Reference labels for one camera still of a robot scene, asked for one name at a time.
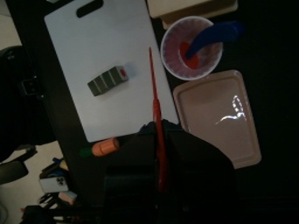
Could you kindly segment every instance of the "orange object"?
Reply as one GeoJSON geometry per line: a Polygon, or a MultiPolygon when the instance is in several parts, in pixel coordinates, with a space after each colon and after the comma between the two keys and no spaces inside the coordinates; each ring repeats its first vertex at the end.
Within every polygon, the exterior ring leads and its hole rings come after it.
{"type": "Polygon", "coordinates": [[[113,137],[102,142],[95,143],[91,150],[94,156],[103,157],[109,153],[117,151],[118,149],[119,149],[119,142],[118,139],[113,137]]]}
{"type": "Polygon", "coordinates": [[[158,149],[157,156],[159,159],[159,192],[167,192],[167,175],[169,175],[169,164],[166,157],[166,147],[165,147],[165,131],[163,131],[163,119],[162,119],[162,108],[158,99],[157,85],[155,85],[155,65],[153,48],[150,47],[150,64],[153,73],[153,85],[154,85],[154,122],[158,135],[158,149]]]}

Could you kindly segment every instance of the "small box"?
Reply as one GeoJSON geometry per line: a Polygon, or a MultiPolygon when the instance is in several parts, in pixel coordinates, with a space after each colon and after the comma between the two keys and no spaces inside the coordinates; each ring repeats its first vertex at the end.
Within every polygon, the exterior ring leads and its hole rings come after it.
{"type": "Polygon", "coordinates": [[[122,66],[114,66],[95,80],[89,83],[93,94],[103,95],[114,86],[129,80],[127,72],[122,66]]]}

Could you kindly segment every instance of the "plastic container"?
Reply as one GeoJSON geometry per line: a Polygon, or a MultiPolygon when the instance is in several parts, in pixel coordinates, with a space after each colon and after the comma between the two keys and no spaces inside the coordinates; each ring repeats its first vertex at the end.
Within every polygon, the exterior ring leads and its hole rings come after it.
{"type": "Polygon", "coordinates": [[[212,25],[213,22],[205,17],[185,17],[173,24],[163,36],[163,64],[169,72],[182,80],[193,81],[205,77],[221,62],[222,43],[208,45],[198,51],[200,66],[197,68],[186,65],[181,54],[182,43],[192,43],[201,31],[212,25]]]}

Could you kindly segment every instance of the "dark surface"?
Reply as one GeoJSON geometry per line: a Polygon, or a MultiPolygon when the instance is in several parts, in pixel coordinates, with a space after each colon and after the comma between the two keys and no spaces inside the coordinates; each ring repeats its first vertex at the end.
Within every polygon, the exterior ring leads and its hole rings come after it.
{"type": "MultiPolygon", "coordinates": [[[[114,154],[102,158],[83,159],[79,156],[81,148],[89,147],[90,143],[43,22],[43,16],[65,3],[53,6],[45,0],[10,0],[7,4],[43,83],[45,104],[78,193],[89,204],[97,205],[102,201],[103,166],[114,154]]],[[[241,0],[237,12],[212,19],[214,22],[238,20],[246,26],[242,40],[225,44],[224,57],[214,71],[238,69],[242,72],[256,117],[264,158],[261,164],[238,170],[238,191],[242,198],[299,198],[299,49],[296,42],[299,38],[296,31],[296,5],[292,0],[241,0]]],[[[165,30],[159,19],[154,20],[154,29],[161,45],[165,30]]],[[[170,75],[169,81],[172,89],[184,83],[170,75]]]]}

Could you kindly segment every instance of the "black bag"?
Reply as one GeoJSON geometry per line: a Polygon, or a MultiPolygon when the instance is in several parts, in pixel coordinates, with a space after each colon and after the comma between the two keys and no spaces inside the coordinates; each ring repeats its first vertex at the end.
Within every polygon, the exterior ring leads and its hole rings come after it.
{"type": "Polygon", "coordinates": [[[22,46],[0,51],[0,162],[22,144],[55,141],[34,66],[22,46]]]}

